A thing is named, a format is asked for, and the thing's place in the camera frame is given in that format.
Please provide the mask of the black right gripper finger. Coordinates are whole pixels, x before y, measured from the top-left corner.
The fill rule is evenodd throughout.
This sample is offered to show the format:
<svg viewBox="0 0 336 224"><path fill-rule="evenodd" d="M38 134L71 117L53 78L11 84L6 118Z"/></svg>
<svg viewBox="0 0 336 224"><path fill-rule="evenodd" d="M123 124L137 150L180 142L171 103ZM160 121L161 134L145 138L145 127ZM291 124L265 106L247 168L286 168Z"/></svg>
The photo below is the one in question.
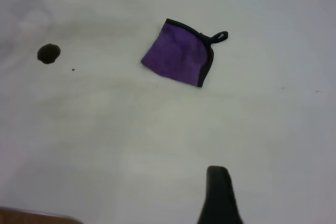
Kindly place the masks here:
<svg viewBox="0 0 336 224"><path fill-rule="evenodd" d="M206 195L198 223L244 223L239 214L231 176L224 167L207 168Z"/></svg>

